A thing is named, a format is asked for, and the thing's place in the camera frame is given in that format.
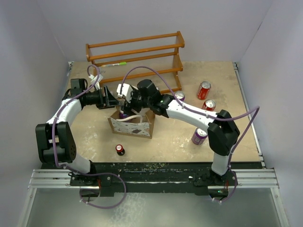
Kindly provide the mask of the canvas tote bag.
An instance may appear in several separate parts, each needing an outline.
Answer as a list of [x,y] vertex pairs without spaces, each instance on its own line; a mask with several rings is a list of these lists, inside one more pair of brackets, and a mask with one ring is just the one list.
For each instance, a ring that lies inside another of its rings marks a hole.
[[120,118],[122,113],[116,110],[110,117],[108,123],[114,134],[125,136],[135,136],[140,138],[151,139],[154,129],[155,114],[148,110],[142,114],[131,117]]

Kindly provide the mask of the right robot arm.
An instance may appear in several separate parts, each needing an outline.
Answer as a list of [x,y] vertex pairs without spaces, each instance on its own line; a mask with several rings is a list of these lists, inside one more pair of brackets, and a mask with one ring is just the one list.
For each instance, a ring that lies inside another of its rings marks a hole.
[[129,116],[148,108],[155,115],[180,120],[206,132],[214,152],[211,181],[221,185],[227,180],[231,151],[240,135],[228,111],[216,113],[187,105],[173,95],[161,94],[149,79],[140,81],[135,87],[119,84],[116,91],[118,97],[125,100],[121,109]]

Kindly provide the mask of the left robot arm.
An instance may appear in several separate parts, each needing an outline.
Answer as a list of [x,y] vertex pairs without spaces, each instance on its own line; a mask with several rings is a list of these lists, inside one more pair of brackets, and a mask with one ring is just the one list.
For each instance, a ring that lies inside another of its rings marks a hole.
[[71,88],[64,94],[59,110],[46,123],[38,124],[35,132],[38,156],[42,163],[68,168],[81,174],[80,178],[86,185],[93,185],[98,178],[96,167],[77,153],[70,126],[84,107],[95,105],[98,109],[114,108],[119,105],[119,101],[106,86],[104,92],[97,88],[92,92],[87,89],[86,79],[72,79]]

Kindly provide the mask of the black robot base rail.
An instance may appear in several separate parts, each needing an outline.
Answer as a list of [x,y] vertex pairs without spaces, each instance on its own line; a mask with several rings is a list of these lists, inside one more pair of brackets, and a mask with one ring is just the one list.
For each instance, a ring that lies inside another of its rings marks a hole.
[[56,169],[43,164],[35,172],[42,183],[49,187],[61,186],[101,190],[101,196],[116,192],[139,193],[192,193],[198,196],[226,197],[235,185],[244,180],[260,178],[260,162],[233,162],[232,169],[224,176],[211,173],[209,162],[116,162],[94,163],[94,175],[80,175],[67,169]]

